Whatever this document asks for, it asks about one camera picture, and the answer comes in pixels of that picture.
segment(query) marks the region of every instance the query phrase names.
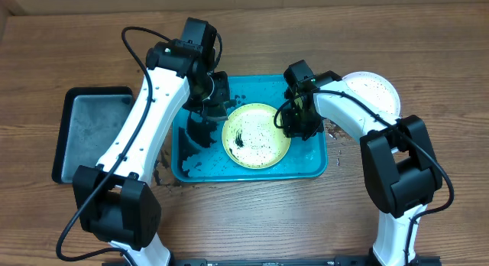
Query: black cable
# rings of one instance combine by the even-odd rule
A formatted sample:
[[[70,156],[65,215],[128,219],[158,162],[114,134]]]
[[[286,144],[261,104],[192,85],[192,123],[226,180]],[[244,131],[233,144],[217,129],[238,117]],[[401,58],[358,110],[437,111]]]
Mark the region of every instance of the black cable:
[[[147,114],[149,113],[149,110],[150,110],[150,107],[151,107],[151,103],[153,101],[153,84],[151,82],[150,75],[147,72],[147,69],[144,66],[143,62],[139,59],[138,55],[136,55],[136,53],[132,50],[131,46],[129,45],[128,41],[126,40],[125,34],[126,34],[127,31],[130,31],[130,30],[147,32],[147,33],[156,35],[158,37],[161,37],[161,38],[163,38],[166,41],[170,41],[170,39],[168,37],[165,37],[162,34],[156,32],[156,31],[152,31],[152,30],[147,29],[147,28],[140,28],[140,27],[136,27],[136,26],[130,26],[130,27],[124,28],[122,30],[122,32],[121,32],[121,38],[122,38],[122,41],[124,42],[125,47],[128,49],[129,53],[136,60],[136,62],[138,63],[139,67],[143,70],[144,76],[146,77],[146,82],[147,82],[147,101],[146,101],[146,106],[144,107],[143,115],[141,116],[141,119],[139,120],[138,126],[134,130],[132,136],[129,138],[129,141],[125,145],[125,148],[122,150],[122,152],[118,156],[117,161],[114,163],[114,165],[112,166],[112,168],[108,171],[107,175],[104,177],[104,179],[102,179],[102,181],[99,183],[99,185],[92,191],[92,193],[90,193],[90,195],[85,200],[85,202],[81,205],[81,207],[75,212],[75,214],[73,215],[73,217],[71,218],[71,220],[68,222],[68,224],[64,228],[63,232],[61,232],[61,235],[58,238],[58,242],[56,244],[56,255],[57,255],[57,257],[59,259],[61,259],[63,261],[80,261],[80,260],[83,260],[83,259],[86,259],[86,258],[94,257],[96,255],[105,254],[107,252],[117,251],[117,252],[120,252],[122,255],[124,255],[128,259],[128,261],[131,264],[131,266],[137,266],[136,263],[135,263],[135,261],[134,261],[134,259],[129,255],[128,251],[125,250],[125,249],[123,249],[123,248],[104,248],[104,249],[101,249],[101,250],[98,250],[98,251],[92,251],[92,252],[90,252],[88,254],[79,255],[79,256],[76,256],[76,257],[67,257],[67,256],[63,255],[63,253],[61,252],[61,246],[63,245],[64,239],[68,235],[68,232],[71,230],[71,228],[73,227],[73,225],[76,223],[76,220],[82,214],[83,210],[85,210],[85,208],[90,203],[90,201],[92,201],[93,198],[102,190],[102,188],[104,187],[104,185],[107,183],[108,179],[111,177],[111,175],[114,174],[114,172],[117,170],[118,166],[125,159],[125,156],[128,153],[128,151],[129,151],[129,148],[131,148],[132,143],[134,142],[134,140],[138,136],[138,133],[141,130],[141,128],[142,128],[142,126],[144,124],[144,121],[146,120]]]
[[[221,55],[222,55],[222,38],[221,38],[221,35],[217,32],[215,33],[215,35],[217,36],[217,39],[219,40],[219,53],[218,53],[218,55],[214,61],[214,65],[210,69],[211,71],[214,71],[214,69],[219,65],[219,62],[221,61]]]
[[[451,204],[453,203],[453,200],[455,198],[455,191],[453,189],[453,184],[450,181],[450,178],[449,178],[448,174],[445,172],[445,170],[443,170],[442,166],[440,166],[438,164],[438,162],[436,162],[436,160],[433,159],[433,157],[431,157],[424,149],[422,149],[415,141],[413,141],[413,139],[409,138],[407,135],[405,135],[403,132],[401,132],[397,127],[389,124],[387,121],[385,121],[384,119],[382,119],[378,114],[376,114],[374,111],[372,111],[371,109],[369,109],[363,102],[361,102],[360,100],[356,99],[354,96],[350,96],[349,94],[346,94],[345,92],[332,91],[332,90],[316,90],[316,91],[313,91],[313,92],[306,92],[306,93],[302,93],[302,94],[296,95],[292,99],[288,99],[284,104],[282,104],[278,108],[277,113],[275,113],[275,116],[274,116],[274,125],[275,125],[275,127],[276,128],[283,128],[283,126],[277,125],[277,117],[282,112],[283,108],[285,108],[287,105],[289,105],[295,99],[302,98],[302,97],[308,96],[308,95],[313,95],[313,94],[316,94],[316,93],[332,94],[332,95],[337,95],[337,96],[341,96],[341,97],[345,97],[347,99],[350,99],[352,102],[354,102],[355,104],[357,104],[358,106],[360,106],[363,110],[365,110],[366,113],[368,113],[369,115],[371,115],[376,121],[380,122],[382,125],[385,125],[388,128],[390,128],[390,129],[392,129],[394,131],[394,133],[398,134],[404,141],[407,142],[408,145],[410,145],[411,147],[413,147],[417,151],[419,151],[426,159],[428,159],[428,161],[436,169],[438,169],[438,171],[440,172],[440,174],[443,177],[443,180],[445,180],[445,183],[446,183],[446,185],[447,185],[447,187],[449,189],[449,200],[443,206],[437,207],[435,209],[429,209],[429,210],[426,210],[424,212],[420,212],[420,213],[416,214],[410,220],[410,226],[409,226],[408,232],[407,232],[406,248],[404,249],[404,254],[405,254],[405,256],[404,256],[404,262],[405,262],[405,265],[409,265],[409,247],[410,247],[411,236],[412,236],[412,233],[413,233],[413,227],[414,227],[414,224],[416,223],[416,220],[419,217],[421,217],[421,216],[426,216],[426,215],[429,215],[429,214],[432,214],[432,213],[435,213],[435,212],[441,212],[441,211],[449,208],[451,206]]]

